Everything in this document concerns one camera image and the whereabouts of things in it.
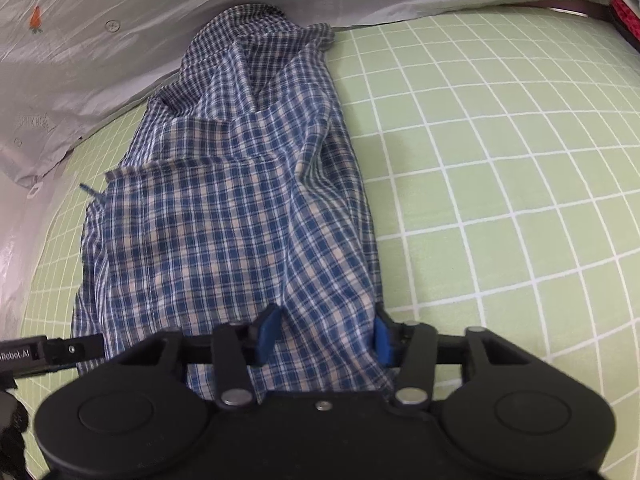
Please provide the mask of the blue plaid shirt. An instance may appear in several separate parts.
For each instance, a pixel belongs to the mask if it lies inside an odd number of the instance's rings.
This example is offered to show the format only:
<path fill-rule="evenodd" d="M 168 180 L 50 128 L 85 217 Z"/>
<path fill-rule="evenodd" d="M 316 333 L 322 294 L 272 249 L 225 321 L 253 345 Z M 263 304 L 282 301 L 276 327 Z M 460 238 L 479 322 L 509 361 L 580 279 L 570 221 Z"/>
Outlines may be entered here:
<path fill-rule="evenodd" d="M 86 210 L 72 333 L 114 358 L 161 330 L 282 310 L 269 391 L 383 389 L 372 214 L 324 62 L 334 33 L 263 3 L 213 18 Z"/>

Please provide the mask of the green grid bed sheet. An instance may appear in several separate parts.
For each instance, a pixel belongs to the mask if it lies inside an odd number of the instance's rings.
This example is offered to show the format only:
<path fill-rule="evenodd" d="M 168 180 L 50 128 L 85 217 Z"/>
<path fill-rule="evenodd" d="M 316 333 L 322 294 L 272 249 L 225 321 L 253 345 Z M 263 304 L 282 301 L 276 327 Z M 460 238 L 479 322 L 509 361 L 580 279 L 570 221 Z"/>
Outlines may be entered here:
<path fill-rule="evenodd" d="M 378 304 L 438 333 L 430 404 L 394 405 L 383 367 L 383 389 L 255 390 L 222 410 L 213 332 L 161 330 L 17 379 L 32 479 L 637 478 L 637 53 L 537 9 L 332 30 Z M 17 336 L 79 338 L 86 210 L 148 101 L 56 176 Z"/>

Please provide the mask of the grey carrot print fabric cover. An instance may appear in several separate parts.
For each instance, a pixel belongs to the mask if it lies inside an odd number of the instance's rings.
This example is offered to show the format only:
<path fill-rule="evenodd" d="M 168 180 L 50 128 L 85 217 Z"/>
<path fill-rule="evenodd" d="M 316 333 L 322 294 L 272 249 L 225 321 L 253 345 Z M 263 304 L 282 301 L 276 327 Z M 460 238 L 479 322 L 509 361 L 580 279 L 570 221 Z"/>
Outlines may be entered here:
<path fill-rule="evenodd" d="M 271 4 L 302 25 L 350 27 L 536 1 L 1 0 L 1 169 L 33 184 L 176 70 L 193 36 L 239 3 Z"/>

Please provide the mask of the brown wooden bed frame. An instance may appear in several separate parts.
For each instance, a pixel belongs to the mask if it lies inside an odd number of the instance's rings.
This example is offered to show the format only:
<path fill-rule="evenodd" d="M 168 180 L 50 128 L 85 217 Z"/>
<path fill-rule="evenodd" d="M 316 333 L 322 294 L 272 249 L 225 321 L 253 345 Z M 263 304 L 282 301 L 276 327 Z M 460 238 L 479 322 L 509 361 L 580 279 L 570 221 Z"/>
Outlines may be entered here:
<path fill-rule="evenodd" d="M 537 0 L 521 3 L 521 6 L 532 8 L 551 9 L 556 12 L 586 16 L 598 21 L 611 21 L 608 6 L 588 0 Z"/>

